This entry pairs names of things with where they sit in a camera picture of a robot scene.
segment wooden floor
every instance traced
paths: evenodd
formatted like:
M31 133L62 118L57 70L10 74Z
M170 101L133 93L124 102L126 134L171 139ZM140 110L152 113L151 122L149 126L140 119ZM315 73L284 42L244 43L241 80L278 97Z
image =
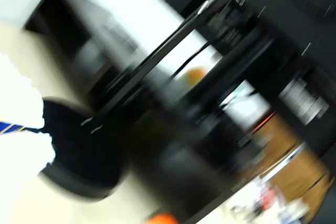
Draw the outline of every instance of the wooden floor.
M264 173L302 143L278 115L273 116L255 134L258 137L268 137L270 141L264 149L264 157L260 164L244 173L247 180ZM306 218L306 221L309 221L318 211L333 180L330 179L328 169L306 147L272 177L270 182L281 190L288 201L302 197L310 207Z

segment black metal frame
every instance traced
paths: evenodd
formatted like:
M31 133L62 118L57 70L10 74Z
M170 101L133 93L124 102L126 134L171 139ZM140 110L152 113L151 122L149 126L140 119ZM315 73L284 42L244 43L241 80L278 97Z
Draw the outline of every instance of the black metal frame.
M159 45L132 73L131 79L122 86L107 104L96 113L97 117L104 117L113 110L120 102L127 99L132 90L140 83L140 81L171 51L173 50L187 35L194 29L204 24L217 11L225 6L230 0L217 0L201 14L194 12L186 21L161 45Z

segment orange object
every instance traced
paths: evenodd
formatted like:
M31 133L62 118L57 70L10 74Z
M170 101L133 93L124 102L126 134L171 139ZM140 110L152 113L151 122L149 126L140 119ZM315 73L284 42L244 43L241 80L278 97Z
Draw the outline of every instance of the orange object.
M253 130L252 130L252 134L253 133L256 133L261 127L263 127L273 116L275 115L275 112L273 112L271 115L269 115L266 119L264 119L261 123L258 124L257 127L255 127Z
M160 214L145 222L145 224L179 224L170 214Z
M202 67L197 67L188 70L186 73L182 75L183 79L190 85L191 87L195 86L204 76L206 75L205 69Z

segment black cable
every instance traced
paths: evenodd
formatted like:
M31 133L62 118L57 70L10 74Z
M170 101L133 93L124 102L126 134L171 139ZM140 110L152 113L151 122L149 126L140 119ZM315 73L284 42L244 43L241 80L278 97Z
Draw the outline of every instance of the black cable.
M173 80L197 55L199 55L204 49L210 46L212 43L209 41L205 43L197 52L191 55L170 77L169 80Z
M226 4L226 6L223 8L227 8L231 4L231 1ZM222 42L223 39L232 31L233 28L236 28L239 24L243 23L244 20L244 14L239 16L238 18L235 18L234 20L231 20L229 24L226 24L226 31L220 35L218 38L208 41L205 43L198 51L196 51L193 55L191 55L169 78L169 81L173 80L197 55L199 55L204 49L206 49L210 45L217 45L219 42Z
M190 21L192 21L193 19L195 19L197 16L200 15L199 11L200 9L202 8L203 4L197 8L195 11L193 11L179 26L178 28L173 31L172 34L170 34L157 48L155 48L154 51L152 51L140 64L139 66L142 66L144 64L146 64L150 58L152 58L153 55L155 55L157 53L157 51L164 46L164 44L166 44L172 37L174 37L176 34L179 33L179 31L185 26L187 25L187 23L189 23Z

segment red object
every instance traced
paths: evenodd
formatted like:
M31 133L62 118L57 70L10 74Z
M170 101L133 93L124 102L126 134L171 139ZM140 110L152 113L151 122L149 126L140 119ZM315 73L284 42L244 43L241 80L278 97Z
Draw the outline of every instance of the red object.
M261 205L264 210L267 210L273 205L276 196L274 190L267 187L267 190L261 196Z

